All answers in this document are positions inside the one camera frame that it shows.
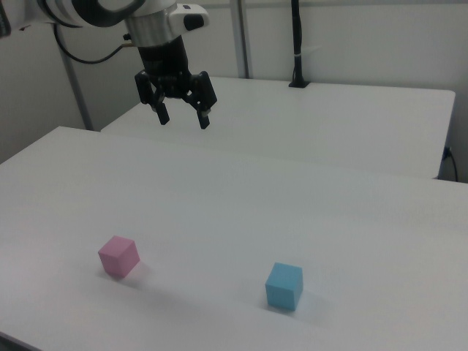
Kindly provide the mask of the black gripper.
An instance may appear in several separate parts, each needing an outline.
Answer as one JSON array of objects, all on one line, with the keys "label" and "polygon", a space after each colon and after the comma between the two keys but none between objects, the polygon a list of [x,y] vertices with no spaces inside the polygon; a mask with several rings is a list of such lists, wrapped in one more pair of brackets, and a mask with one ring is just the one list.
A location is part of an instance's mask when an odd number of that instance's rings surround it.
[{"label": "black gripper", "polygon": [[135,76],[140,102],[149,105],[165,125],[170,120],[165,96],[184,99],[196,110],[200,128],[206,129],[211,108],[217,103],[216,93],[206,71],[190,73],[182,36],[163,45],[139,47],[138,52],[144,68]]}]

